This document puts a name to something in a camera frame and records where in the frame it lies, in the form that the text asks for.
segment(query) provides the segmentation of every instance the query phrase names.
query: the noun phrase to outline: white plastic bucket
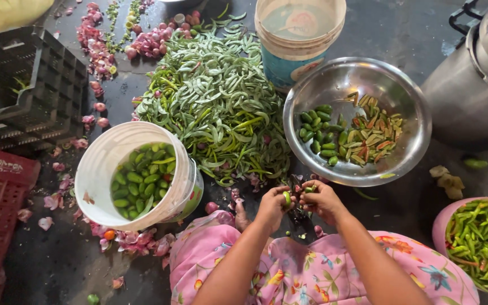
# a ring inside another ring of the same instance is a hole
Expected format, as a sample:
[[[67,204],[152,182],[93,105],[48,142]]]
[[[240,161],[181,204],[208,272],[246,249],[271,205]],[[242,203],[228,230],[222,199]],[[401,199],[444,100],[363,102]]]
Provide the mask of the white plastic bucket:
[[[165,197],[145,216],[133,221],[122,217],[112,204],[110,185],[116,167],[133,149],[148,142],[174,146],[176,168]],[[75,178],[75,195],[85,216],[100,225],[123,231],[137,231],[155,223],[173,222],[188,216],[199,204],[204,184],[182,144],[166,129],[145,121],[131,121],[110,128],[95,140],[80,160]],[[95,201],[83,200],[85,192]]]
[[[344,26],[345,0],[258,0],[255,31],[263,71],[276,89],[288,92],[325,59]]]

